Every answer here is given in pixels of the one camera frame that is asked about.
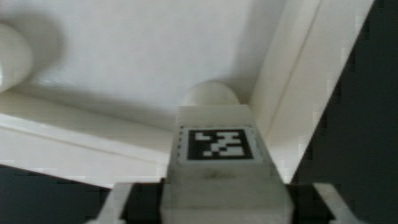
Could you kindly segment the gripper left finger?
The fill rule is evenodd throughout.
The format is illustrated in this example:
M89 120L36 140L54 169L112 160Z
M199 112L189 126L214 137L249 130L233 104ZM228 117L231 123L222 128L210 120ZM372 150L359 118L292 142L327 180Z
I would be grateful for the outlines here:
M118 183L103 208L86 224L162 224L164 183Z

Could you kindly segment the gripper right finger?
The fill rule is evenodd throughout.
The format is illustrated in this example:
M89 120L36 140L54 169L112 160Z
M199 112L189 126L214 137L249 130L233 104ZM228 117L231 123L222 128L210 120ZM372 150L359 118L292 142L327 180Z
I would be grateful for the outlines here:
M354 214L331 183L288 184L294 200L292 224L370 224Z

